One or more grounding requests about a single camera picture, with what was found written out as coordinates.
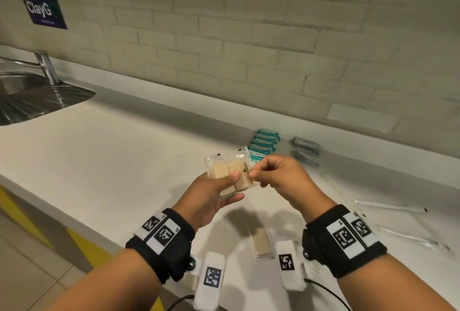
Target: hand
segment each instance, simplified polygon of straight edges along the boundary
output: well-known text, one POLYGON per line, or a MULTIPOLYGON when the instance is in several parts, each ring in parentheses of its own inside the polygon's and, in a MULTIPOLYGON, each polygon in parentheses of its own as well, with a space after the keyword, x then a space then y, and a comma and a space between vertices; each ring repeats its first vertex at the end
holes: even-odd
POLYGON ((263 188, 273 187, 307 222, 336 205, 291 157, 268 155, 251 169, 249 177, 263 188))
POLYGON ((235 185, 240 178, 240 172, 219 179, 211 179, 204 173, 192 182, 173 209, 197 232, 212 221, 219 209, 244 198, 244 194, 234 194, 223 201, 219 200, 220 193, 235 185))

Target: purple sign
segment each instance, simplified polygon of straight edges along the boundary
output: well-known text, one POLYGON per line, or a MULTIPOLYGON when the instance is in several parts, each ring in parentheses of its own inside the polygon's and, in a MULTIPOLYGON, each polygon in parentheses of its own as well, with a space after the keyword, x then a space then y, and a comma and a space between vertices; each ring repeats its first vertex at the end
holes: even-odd
POLYGON ((23 0, 34 24, 67 29, 58 0, 23 0))

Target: chrome faucet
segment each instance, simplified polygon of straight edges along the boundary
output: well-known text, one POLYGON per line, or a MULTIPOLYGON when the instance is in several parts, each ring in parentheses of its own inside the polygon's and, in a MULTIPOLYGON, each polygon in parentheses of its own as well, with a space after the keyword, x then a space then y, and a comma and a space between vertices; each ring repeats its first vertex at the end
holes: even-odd
POLYGON ((59 79, 53 64, 51 63, 50 57, 46 51, 35 51, 35 57, 37 58, 38 64, 31 62, 24 62, 22 60, 10 59, 5 57, 0 57, 0 63, 10 63, 21 66, 26 66, 28 68, 42 69, 46 78, 48 79, 50 86, 59 86, 62 84, 62 81, 59 79))

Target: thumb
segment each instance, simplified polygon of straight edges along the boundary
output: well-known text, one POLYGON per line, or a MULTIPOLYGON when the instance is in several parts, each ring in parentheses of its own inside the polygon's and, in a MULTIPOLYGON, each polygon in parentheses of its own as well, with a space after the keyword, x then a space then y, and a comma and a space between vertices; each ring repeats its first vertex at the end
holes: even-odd
POLYGON ((227 187, 235 185, 238 180, 241 178, 240 172, 234 172, 232 174, 227 175, 223 178, 213 179, 214 188, 217 191, 223 191, 227 189, 227 187))
POLYGON ((252 171, 249 172, 249 177, 263 184, 276 185, 274 172, 276 171, 252 171))

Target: black wrist strap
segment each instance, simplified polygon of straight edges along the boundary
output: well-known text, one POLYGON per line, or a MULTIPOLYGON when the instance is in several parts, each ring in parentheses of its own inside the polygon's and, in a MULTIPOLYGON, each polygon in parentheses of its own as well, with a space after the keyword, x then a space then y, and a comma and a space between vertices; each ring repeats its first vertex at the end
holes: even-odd
POLYGON ((307 224, 302 246, 309 260, 326 265, 335 278, 386 254, 386 247, 356 213, 336 205, 307 224))
POLYGON ((147 234, 136 231, 125 247, 136 250, 162 284, 170 277, 179 281, 190 261, 191 242, 195 238, 192 226, 176 211, 167 208, 160 215, 156 213, 140 230, 146 228, 149 228, 147 234))

